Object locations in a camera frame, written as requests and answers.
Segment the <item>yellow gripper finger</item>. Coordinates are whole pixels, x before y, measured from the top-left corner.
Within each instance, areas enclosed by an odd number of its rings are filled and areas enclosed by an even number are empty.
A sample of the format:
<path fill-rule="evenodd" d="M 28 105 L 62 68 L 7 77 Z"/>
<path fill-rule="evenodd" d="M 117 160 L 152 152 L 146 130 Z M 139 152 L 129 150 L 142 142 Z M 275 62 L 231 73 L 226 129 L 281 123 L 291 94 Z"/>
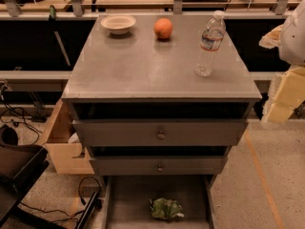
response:
<path fill-rule="evenodd" d="M 284 123 L 305 101 L 305 67 L 292 66 L 285 73 L 277 73 L 268 91 L 262 120 Z"/>
<path fill-rule="evenodd" d="M 279 25 L 261 37 L 258 45 L 266 49 L 272 49 L 279 46 L 282 25 Z"/>

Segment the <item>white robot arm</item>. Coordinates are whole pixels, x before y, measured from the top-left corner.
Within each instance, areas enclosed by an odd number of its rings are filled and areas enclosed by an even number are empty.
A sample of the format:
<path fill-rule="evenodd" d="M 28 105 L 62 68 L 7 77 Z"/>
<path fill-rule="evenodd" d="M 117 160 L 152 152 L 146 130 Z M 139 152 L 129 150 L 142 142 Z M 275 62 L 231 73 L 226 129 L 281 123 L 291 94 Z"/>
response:
<path fill-rule="evenodd" d="M 305 101 L 305 0 L 282 25 L 262 36 L 259 46 L 278 47 L 280 59 L 290 64 L 287 72 L 272 81 L 263 111 L 265 122 L 284 123 Z"/>

